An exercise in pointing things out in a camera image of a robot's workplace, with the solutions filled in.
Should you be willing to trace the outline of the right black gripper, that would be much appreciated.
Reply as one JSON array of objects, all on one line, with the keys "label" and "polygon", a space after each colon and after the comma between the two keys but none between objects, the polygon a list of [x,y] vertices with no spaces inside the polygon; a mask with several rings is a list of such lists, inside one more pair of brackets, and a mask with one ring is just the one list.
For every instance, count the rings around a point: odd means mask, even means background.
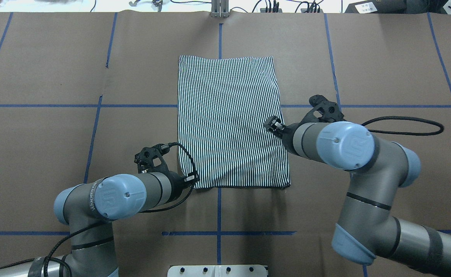
[{"label": "right black gripper", "polygon": [[271,116],[264,122],[264,128],[270,133],[280,133],[283,147],[294,148],[293,139],[297,124],[284,125],[279,117]]}]

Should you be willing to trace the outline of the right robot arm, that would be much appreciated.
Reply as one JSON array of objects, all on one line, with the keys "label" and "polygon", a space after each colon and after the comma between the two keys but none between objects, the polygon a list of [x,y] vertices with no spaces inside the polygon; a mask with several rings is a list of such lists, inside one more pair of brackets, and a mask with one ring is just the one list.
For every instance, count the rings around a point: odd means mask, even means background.
[{"label": "right robot arm", "polygon": [[421,172],[414,151],[347,121],[284,125],[271,116],[264,128],[289,153],[349,172],[332,239],[340,256],[363,266],[382,257],[423,274],[451,277],[451,235],[391,216],[397,190]]}]

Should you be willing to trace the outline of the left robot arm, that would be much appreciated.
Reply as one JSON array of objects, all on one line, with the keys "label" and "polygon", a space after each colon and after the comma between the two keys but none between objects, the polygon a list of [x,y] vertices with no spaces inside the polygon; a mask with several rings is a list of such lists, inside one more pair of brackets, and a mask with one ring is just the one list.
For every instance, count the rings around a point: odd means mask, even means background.
[{"label": "left robot arm", "polygon": [[62,191],[54,214],[69,235],[46,255],[0,267],[0,277],[117,277],[112,223],[139,213],[161,212],[199,181],[196,172],[120,174]]}]

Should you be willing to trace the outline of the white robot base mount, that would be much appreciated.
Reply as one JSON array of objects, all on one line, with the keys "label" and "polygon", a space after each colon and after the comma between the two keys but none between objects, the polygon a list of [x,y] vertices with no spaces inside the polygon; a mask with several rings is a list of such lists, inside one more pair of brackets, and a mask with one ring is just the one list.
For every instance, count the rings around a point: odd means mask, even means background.
[{"label": "white robot base mount", "polygon": [[269,277],[268,266],[243,265],[182,265],[171,266],[168,277]]}]

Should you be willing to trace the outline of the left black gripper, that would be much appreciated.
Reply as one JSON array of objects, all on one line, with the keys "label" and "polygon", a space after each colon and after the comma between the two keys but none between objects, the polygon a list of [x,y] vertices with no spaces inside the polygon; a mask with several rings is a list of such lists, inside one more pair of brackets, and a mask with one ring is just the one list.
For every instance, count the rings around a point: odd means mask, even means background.
[{"label": "left black gripper", "polygon": [[187,177],[183,177],[176,172],[171,172],[172,195],[181,195],[183,190],[187,188],[187,184],[196,183],[199,181],[199,174],[189,174]]}]

